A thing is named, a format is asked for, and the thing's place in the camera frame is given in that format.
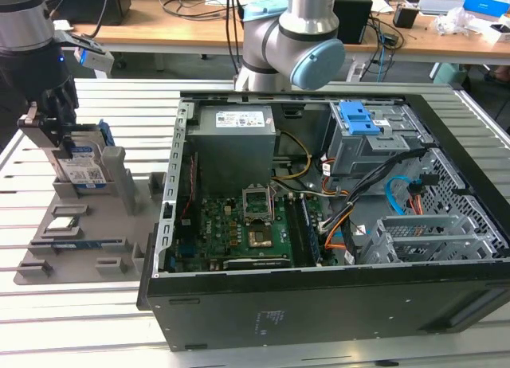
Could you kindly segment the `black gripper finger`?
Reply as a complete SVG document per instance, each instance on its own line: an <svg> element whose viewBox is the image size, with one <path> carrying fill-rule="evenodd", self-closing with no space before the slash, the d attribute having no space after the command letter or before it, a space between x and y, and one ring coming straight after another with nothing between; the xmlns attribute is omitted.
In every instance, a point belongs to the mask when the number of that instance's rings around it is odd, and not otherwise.
<svg viewBox="0 0 510 368"><path fill-rule="evenodd" d="M75 147L73 141L73 130L75 129L75 123L63 123L59 131L60 144L59 144L59 157L60 158L72 158L72 149Z"/></svg>
<svg viewBox="0 0 510 368"><path fill-rule="evenodd" d="M18 119L18 128L39 148L64 149L64 123L59 107L44 110L31 103Z"/></svg>

